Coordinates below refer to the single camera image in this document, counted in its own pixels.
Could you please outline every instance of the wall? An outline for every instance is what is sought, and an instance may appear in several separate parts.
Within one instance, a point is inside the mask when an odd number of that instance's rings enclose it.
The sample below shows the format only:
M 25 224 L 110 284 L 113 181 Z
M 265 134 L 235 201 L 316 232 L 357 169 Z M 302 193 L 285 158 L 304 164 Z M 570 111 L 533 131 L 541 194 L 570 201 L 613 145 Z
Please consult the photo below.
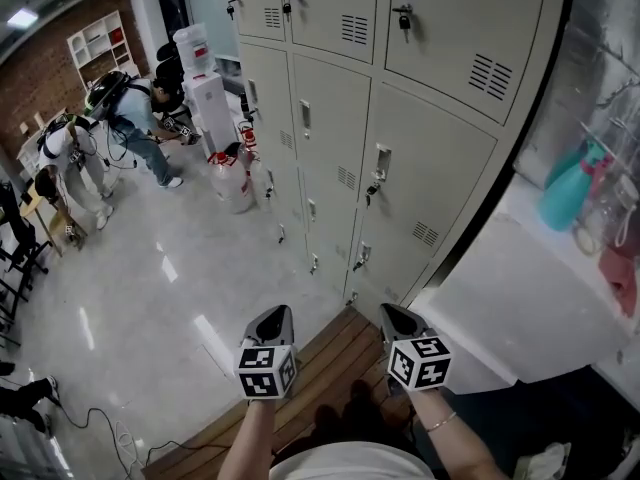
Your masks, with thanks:
M 24 142 L 20 123 L 33 133 L 35 112 L 46 121 L 60 109 L 81 111 L 85 91 L 71 59 L 67 37 L 102 16 L 120 11 L 133 61 L 149 71 L 130 0 L 84 0 L 42 27 L 0 66 L 0 146 L 15 159 Z
M 227 14 L 227 0 L 189 0 L 194 23 L 204 23 L 209 49 L 217 56 L 238 58 L 235 22 Z
M 142 47 L 147 57 L 151 71 L 155 73 L 158 67 L 156 52 L 161 46 L 167 44 L 167 30 L 164 26 L 159 0 L 131 0 L 133 15 L 138 30 Z

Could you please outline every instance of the white shelf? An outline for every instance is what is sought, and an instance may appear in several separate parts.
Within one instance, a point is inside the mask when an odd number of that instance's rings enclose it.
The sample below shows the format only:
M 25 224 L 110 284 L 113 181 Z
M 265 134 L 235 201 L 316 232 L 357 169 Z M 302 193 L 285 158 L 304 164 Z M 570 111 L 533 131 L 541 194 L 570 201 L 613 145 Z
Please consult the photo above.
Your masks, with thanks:
M 122 40 L 111 44 L 111 33 L 117 29 L 120 29 L 122 32 Z M 71 37 L 67 38 L 67 44 L 69 45 L 69 50 L 76 65 L 76 69 L 78 70 L 78 76 L 80 76 L 85 87 L 86 83 L 80 73 L 80 69 L 101 55 L 111 52 L 116 66 L 119 65 L 118 62 L 122 62 L 127 57 L 128 59 L 126 59 L 123 64 L 131 62 L 131 52 L 129 50 L 129 45 L 127 44 L 127 38 L 124 35 L 124 28 L 122 26 L 119 11 L 107 14 L 101 19 L 76 32 Z M 116 57 L 114 50 L 121 46 L 125 47 L 126 52 Z

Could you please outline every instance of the bracelet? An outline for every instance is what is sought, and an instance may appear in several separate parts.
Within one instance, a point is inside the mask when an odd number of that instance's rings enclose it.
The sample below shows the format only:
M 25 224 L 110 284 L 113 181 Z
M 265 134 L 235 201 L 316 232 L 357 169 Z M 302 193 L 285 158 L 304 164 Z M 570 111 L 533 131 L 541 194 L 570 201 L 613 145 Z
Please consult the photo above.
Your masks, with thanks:
M 458 415 L 457 412 L 453 411 L 449 416 L 447 416 L 447 418 L 445 418 L 444 420 L 442 420 L 440 423 L 436 423 L 433 427 L 427 429 L 427 434 L 430 432 L 433 432 L 434 430 L 440 428 L 442 425 L 446 425 L 447 423 L 449 423 L 453 418 L 455 418 Z

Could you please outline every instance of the brick wall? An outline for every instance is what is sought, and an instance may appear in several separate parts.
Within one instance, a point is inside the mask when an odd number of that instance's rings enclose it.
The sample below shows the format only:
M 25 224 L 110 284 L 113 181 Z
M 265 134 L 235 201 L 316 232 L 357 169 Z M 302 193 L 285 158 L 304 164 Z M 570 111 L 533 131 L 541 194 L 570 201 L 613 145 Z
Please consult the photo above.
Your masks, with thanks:
M 73 64 L 67 38 L 113 11 L 120 11 L 133 61 L 149 71 L 130 0 L 84 0 L 48 23 L 0 65 L 0 146 L 15 159 L 24 142 L 20 123 L 33 133 L 33 114 L 47 121 L 63 107 L 81 111 L 85 91 Z

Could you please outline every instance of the pink cloth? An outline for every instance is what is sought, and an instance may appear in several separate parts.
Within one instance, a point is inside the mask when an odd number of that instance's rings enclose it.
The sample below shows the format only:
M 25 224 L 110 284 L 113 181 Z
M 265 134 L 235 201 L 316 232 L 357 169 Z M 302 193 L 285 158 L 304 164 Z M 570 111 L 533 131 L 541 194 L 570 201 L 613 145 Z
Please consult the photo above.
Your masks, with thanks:
M 638 285 L 633 261 L 607 247 L 600 257 L 598 267 L 611 285 L 622 312 L 631 318 L 638 303 Z

